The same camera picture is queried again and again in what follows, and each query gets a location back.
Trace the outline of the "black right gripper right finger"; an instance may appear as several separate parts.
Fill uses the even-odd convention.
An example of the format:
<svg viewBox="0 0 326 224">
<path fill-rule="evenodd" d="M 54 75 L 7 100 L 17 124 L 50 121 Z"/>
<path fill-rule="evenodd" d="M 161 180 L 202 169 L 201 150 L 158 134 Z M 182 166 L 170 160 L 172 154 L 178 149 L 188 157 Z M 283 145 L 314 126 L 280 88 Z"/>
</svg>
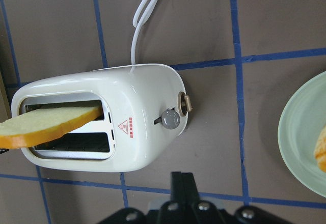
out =
<svg viewBox="0 0 326 224">
<path fill-rule="evenodd" d="M 182 173 L 185 203 L 195 223 L 290 223 L 255 206 L 242 206 L 234 214 L 219 209 L 211 201 L 201 199 L 192 173 Z"/>
</svg>

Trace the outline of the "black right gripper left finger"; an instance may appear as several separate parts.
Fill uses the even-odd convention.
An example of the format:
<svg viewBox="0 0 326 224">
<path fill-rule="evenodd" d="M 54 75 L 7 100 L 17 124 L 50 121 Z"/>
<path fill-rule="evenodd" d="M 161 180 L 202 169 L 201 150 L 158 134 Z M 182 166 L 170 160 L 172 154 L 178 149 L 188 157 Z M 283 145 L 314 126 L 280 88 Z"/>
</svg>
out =
<svg viewBox="0 0 326 224">
<path fill-rule="evenodd" d="M 157 210 L 144 214 L 135 208 L 121 209 L 100 223 L 183 223 L 185 211 L 184 184 L 182 173 L 171 173 L 170 200 L 164 202 Z"/>
</svg>

